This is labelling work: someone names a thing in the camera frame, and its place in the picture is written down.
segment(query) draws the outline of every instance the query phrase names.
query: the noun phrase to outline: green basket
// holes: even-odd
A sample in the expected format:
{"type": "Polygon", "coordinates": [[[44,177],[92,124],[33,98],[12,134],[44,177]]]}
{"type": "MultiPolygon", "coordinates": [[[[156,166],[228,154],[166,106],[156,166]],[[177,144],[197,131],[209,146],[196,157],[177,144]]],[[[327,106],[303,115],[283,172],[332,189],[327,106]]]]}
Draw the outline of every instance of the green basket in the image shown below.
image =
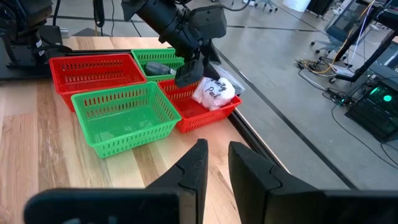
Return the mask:
{"type": "Polygon", "coordinates": [[[181,120],[155,82],[80,93],[72,102],[100,158],[164,138],[181,120]]]}
{"type": "Polygon", "coordinates": [[[131,53],[148,82],[174,79],[175,75],[147,76],[144,71],[147,62],[159,62],[174,70],[184,64],[184,58],[175,56],[175,49],[136,49],[131,50],[131,53]]]}

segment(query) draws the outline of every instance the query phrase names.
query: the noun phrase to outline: red basket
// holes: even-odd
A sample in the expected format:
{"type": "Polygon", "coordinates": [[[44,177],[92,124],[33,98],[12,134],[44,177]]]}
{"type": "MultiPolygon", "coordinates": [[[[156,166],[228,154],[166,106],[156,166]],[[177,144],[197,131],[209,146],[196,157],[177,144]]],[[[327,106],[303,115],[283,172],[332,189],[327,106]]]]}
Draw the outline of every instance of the red basket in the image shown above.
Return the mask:
{"type": "Polygon", "coordinates": [[[182,117],[182,120],[176,125],[181,133],[186,133],[222,120],[230,115],[235,107],[242,103],[241,99],[235,96],[227,105],[218,110],[210,111],[192,99],[198,82],[179,88],[174,84],[174,80],[165,80],[158,82],[158,86],[163,90],[182,117]]]}
{"type": "Polygon", "coordinates": [[[145,83],[147,80],[129,54],[58,57],[50,59],[55,91],[70,111],[76,93],[145,83]]]}

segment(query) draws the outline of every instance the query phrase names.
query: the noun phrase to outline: metal stand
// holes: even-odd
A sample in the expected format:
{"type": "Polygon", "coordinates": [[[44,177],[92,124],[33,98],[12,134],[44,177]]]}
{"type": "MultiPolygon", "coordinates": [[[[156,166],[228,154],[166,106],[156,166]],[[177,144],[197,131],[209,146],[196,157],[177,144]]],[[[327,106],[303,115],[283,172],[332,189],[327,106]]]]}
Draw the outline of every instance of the metal stand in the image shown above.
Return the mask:
{"type": "MultiPolygon", "coordinates": [[[[52,44],[62,44],[60,28],[57,26],[42,26],[39,28],[40,36],[44,37],[46,41],[52,44]]],[[[47,58],[51,57],[63,57],[64,53],[49,49],[46,51],[47,58]]],[[[9,61],[4,44],[0,44],[0,81],[2,80],[21,80],[21,79],[31,79],[31,78],[49,78],[51,77],[51,71],[48,62],[42,65],[36,66],[25,66],[25,67],[8,67],[7,63],[9,61]]]]}

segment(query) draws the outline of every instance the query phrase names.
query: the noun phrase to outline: concrete floor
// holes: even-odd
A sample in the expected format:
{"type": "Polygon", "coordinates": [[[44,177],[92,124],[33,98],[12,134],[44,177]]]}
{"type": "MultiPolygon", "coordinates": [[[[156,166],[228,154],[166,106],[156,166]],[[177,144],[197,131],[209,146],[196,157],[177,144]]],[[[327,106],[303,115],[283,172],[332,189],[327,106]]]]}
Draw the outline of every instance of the concrete floor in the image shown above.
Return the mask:
{"type": "MultiPolygon", "coordinates": [[[[121,22],[123,14],[120,2],[114,0],[114,18],[117,19],[114,36],[158,36],[137,16],[132,18],[136,29],[132,22],[121,22]]],[[[230,6],[232,1],[221,2],[230,6]]],[[[260,3],[258,8],[248,7],[241,12],[226,11],[229,25],[227,34],[222,39],[215,40],[216,47],[226,58],[224,67],[246,86],[247,90],[241,97],[244,103],[239,110],[298,178],[322,189],[348,188],[330,166],[320,159],[321,154],[359,189],[397,190],[398,170],[388,166],[342,130],[331,117],[334,103],[322,97],[321,91],[300,78],[297,75],[298,69],[292,65],[296,59],[317,58],[314,54],[317,46],[310,48],[310,42],[315,39],[327,40],[323,30],[327,21],[317,19],[311,13],[293,11],[282,5],[282,0],[275,0],[275,3],[279,10],[272,13],[262,10],[263,3],[260,3]],[[308,143],[299,137],[297,131],[292,130],[292,126],[296,127],[320,154],[314,153],[308,143]]],[[[209,4],[211,2],[207,0],[193,0],[188,6],[209,4]]],[[[241,6],[241,2],[237,0],[233,7],[241,6]]],[[[104,0],[104,8],[106,18],[111,19],[111,0],[104,0]]],[[[69,28],[70,35],[86,28],[94,28],[94,22],[91,20],[92,0],[62,1],[59,15],[61,17],[57,19],[57,25],[69,28]]],[[[112,22],[106,22],[104,33],[110,35],[111,26],[112,22]]],[[[354,67],[362,65],[363,55],[366,58],[370,57],[377,49],[377,43],[380,43],[387,33],[388,31],[381,30],[367,36],[366,41],[356,50],[354,67]]],[[[330,84],[327,78],[313,75],[309,77],[323,86],[340,90],[349,87],[349,83],[345,81],[338,80],[335,84],[330,84]]],[[[336,119],[377,154],[388,160],[379,142],[346,118],[344,112],[344,109],[337,108],[336,119]]],[[[398,161],[397,151],[387,148],[387,152],[398,161]]]]}

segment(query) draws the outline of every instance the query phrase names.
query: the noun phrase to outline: wooden table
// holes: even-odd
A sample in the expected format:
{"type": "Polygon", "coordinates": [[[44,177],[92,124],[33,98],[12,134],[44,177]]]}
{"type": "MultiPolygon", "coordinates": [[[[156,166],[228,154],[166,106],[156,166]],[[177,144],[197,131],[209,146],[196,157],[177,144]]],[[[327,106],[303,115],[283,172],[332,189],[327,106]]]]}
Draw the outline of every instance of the wooden table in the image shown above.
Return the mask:
{"type": "MultiPolygon", "coordinates": [[[[157,38],[71,37],[75,50],[164,48],[157,38]]],[[[22,223],[26,201],[56,187],[144,188],[197,141],[209,144],[205,223],[240,223],[228,144],[244,142],[228,119],[99,159],[51,80],[0,84],[0,223],[22,223]]]]}

